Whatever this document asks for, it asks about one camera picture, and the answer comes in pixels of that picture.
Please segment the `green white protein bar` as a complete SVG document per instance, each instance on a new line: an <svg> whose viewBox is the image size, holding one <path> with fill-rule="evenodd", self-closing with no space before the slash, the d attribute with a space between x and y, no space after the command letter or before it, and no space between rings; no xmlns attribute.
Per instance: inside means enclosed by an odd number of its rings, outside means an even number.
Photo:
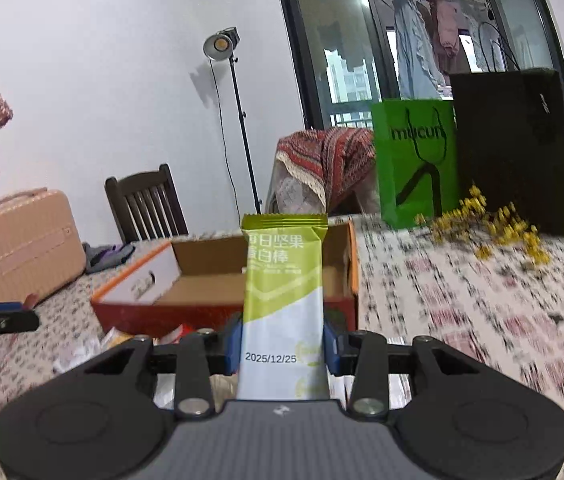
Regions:
<svg viewBox="0 0 564 480"><path fill-rule="evenodd" d="M324 400L323 214L250 214L236 397Z"/></svg>

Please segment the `red orange cardboard box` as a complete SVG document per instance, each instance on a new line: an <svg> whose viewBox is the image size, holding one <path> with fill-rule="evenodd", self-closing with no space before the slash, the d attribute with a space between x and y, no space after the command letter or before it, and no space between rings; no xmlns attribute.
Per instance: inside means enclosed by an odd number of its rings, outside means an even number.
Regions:
<svg viewBox="0 0 564 480"><path fill-rule="evenodd" d="M150 250L96 290L102 328L160 338L180 325L219 330L243 309L247 241L242 234L175 238ZM358 327L358 260L352 222L323 241L324 305L348 330Z"/></svg>

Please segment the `pink small suitcase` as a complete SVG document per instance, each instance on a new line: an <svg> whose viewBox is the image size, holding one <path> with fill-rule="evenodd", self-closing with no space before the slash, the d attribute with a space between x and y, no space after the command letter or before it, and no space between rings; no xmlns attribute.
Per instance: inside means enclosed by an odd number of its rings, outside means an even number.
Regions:
<svg viewBox="0 0 564 480"><path fill-rule="evenodd" d="M0 200L0 302L43 300L84 272L67 196L34 188Z"/></svg>

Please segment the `purple grey pouch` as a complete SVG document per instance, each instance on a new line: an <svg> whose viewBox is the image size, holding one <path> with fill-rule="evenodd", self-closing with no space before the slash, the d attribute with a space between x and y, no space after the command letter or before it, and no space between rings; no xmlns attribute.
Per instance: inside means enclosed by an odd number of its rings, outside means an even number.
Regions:
<svg viewBox="0 0 564 480"><path fill-rule="evenodd" d="M110 270L126 263L133 255L136 248L133 244L91 246L82 244L86 256L85 274L95 274Z"/></svg>

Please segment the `dark wooden chair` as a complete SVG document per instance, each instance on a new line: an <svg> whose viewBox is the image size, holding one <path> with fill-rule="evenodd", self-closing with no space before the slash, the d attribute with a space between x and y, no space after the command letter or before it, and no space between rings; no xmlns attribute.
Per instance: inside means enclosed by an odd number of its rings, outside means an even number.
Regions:
<svg viewBox="0 0 564 480"><path fill-rule="evenodd" d="M109 177L104 191L123 243L189 234L167 164L122 179Z"/></svg>

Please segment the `chair with patterned red blanket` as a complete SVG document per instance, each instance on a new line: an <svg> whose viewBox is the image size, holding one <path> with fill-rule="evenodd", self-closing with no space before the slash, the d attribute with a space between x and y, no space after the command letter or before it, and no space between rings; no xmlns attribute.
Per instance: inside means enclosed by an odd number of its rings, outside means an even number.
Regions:
<svg viewBox="0 0 564 480"><path fill-rule="evenodd" d="M373 132L300 130L276 144L265 211L270 214L377 214Z"/></svg>

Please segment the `yellow dried flower branch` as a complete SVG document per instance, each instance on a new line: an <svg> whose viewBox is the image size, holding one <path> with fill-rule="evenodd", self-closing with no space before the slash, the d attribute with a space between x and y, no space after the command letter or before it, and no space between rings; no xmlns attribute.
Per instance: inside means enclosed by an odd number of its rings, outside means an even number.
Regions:
<svg viewBox="0 0 564 480"><path fill-rule="evenodd" d="M495 255L497 248L512 247L523 254L524 266L536 268L550 262L536 226L518 214L514 203L496 211L487 206L484 193L472 184L457 208L434 216L417 214L413 220L433 243L459 245L482 260Z"/></svg>

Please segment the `calligraphy print tablecloth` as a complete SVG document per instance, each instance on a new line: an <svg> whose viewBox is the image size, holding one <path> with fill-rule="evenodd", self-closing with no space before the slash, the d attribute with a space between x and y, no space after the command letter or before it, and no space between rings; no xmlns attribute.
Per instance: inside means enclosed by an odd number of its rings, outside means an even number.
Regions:
<svg viewBox="0 0 564 480"><path fill-rule="evenodd" d="M512 247L483 260L372 216L355 218L354 228L361 328L403 340L434 336L564 410L564 238L546 238L549 262L529 268ZM0 408L50 379L61 353L101 335L90 298L110 278L78 278L38 306L38 330L0 337Z"/></svg>

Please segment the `green mucun paper bag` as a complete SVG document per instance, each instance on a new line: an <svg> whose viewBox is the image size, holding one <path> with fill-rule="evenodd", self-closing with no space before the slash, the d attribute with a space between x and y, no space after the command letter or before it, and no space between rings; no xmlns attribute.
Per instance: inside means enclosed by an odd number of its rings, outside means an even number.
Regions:
<svg viewBox="0 0 564 480"><path fill-rule="evenodd" d="M447 100L385 100L372 105L381 217L410 229L458 206L457 135Z"/></svg>

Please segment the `hanging light blue shirt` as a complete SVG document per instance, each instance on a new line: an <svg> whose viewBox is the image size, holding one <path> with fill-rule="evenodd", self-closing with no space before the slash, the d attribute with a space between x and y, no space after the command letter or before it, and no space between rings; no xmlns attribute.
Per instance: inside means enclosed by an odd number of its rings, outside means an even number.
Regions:
<svg viewBox="0 0 564 480"><path fill-rule="evenodd" d="M440 100L445 78L437 67L424 19L414 0L393 0L393 6L400 96Z"/></svg>

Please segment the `black paper bag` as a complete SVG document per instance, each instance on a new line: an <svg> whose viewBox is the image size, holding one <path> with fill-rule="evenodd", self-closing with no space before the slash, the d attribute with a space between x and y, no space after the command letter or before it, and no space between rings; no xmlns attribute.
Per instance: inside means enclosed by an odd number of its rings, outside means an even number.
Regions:
<svg viewBox="0 0 564 480"><path fill-rule="evenodd" d="M461 191L487 208L512 204L543 233L564 236L564 100L560 75L534 68L450 77Z"/></svg>

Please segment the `black framed balcony door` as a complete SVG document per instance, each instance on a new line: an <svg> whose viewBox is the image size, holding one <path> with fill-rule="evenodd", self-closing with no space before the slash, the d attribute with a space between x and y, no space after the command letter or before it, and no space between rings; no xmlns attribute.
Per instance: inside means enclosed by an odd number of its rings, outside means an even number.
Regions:
<svg viewBox="0 0 564 480"><path fill-rule="evenodd" d="M547 0L281 0L308 128L369 128L385 99L452 97L457 74L564 56Z"/></svg>

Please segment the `hanging pink garment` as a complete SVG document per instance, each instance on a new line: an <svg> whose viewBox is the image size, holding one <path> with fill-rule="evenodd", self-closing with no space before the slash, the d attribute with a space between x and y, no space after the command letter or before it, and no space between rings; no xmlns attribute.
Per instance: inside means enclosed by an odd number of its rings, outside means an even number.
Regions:
<svg viewBox="0 0 564 480"><path fill-rule="evenodd" d="M433 24L433 49L438 67L450 75L457 67L461 41L457 24L457 9L448 0L427 0L430 4Z"/></svg>

